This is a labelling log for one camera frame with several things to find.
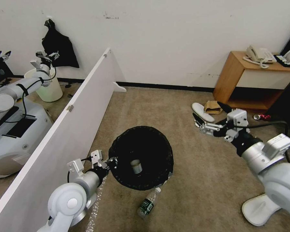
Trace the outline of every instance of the wooden nightstand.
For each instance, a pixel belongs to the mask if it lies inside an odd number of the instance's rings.
[[[231,51],[213,92],[217,101],[233,108],[266,112],[290,83],[290,68],[279,63],[268,69],[243,60],[245,52]]]

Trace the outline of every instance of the black trash bin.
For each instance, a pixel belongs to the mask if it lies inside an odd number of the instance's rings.
[[[148,190],[163,184],[173,173],[173,152],[167,138],[159,130],[138,126],[118,136],[109,149],[109,158],[117,157],[113,176],[122,185]],[[131,161],[139,160],[142,172],[135,174]]]

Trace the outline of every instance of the metal hinge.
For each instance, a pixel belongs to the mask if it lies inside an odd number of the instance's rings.
[[[74,105],[69,105],[68,108],[67,108],[67,110],[70,111],[70,112],[71,112],[73,109],[74,109]]]

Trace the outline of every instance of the remote control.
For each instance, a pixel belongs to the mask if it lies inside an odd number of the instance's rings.
[[[285,57],[283,57],[282,55],[274,55],[274,57],[276,58],[277,62],[280,63],[282,66],[290,68],[290,62],[287,61]]]

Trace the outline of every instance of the white trash bin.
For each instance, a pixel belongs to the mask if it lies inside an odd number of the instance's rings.
[[[31,78],[32,75],[36,72],[36,69],[32,69],[25,73],[25,78]],[[55,69],[51,68],[50,70],[50,78],[54,77],[55,75]],[[62,90],[60,88],[59,82],[57,77],[51,80],[51,84],[47,87],[41,87],[39,88],[36,93],[39,95],[39,97],[45,101],[45,102],[54,102],[58,99],[60,99],[63,95]]]

